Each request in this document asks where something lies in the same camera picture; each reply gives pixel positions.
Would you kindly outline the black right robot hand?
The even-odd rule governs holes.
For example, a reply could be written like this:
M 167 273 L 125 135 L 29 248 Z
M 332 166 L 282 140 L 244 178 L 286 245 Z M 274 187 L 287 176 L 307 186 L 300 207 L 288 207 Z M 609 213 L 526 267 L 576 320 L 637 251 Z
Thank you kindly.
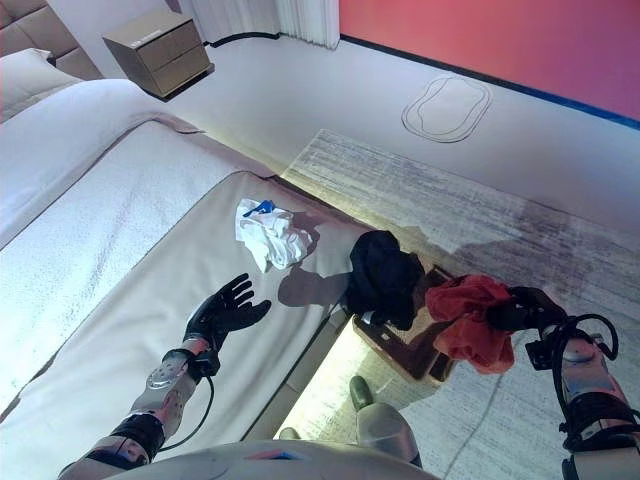
M 549 326 L 563 324 L 568 314 L 543 290 L 533 287 L 508 287 L 508 299 L 490 307 L 486 318 L 497 330 L 543 331 Z

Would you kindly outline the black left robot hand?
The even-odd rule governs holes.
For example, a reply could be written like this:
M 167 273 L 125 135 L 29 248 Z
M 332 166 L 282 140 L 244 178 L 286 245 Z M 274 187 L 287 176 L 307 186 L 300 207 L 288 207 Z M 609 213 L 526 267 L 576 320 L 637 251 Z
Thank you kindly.
M 252 301 L 254 291 L 249 275 L 243 273 L 206 298 L 189 318 L 183 341 L 203 340 L 210 349 L 220 351 L 229 333 L 261 321 L 272 302 Z

